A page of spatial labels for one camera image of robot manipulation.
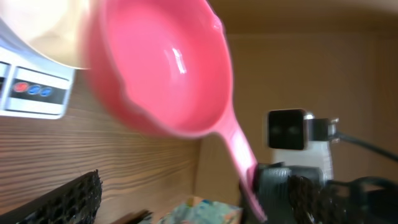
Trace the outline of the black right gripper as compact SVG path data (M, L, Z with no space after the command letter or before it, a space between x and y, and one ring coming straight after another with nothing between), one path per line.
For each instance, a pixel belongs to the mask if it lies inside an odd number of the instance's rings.
M329 223L330 198L323 190L327 177L318 167L260 164L254 172L254 193L267 219L257 217L251 199L239 183L240 223Z

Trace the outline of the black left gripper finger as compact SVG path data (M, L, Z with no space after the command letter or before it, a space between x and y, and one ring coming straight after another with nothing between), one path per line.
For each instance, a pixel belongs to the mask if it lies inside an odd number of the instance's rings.
M97 170L1 215L1 224L94 224L101 204Z

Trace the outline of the pink plastic scoop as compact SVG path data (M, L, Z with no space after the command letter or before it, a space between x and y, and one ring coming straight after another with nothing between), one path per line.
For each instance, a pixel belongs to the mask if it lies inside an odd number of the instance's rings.
M223 24L205 0L100 1L84 37L86 81L118 120L142 133L219 135L252 213L257 160L233 109L233 69Z

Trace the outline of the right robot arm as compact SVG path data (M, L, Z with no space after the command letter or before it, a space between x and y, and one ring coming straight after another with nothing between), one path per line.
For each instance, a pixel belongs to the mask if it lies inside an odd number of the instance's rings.
M260 164L253 190L267 223L397 223L397 184L381 177L341 182L317 167Z

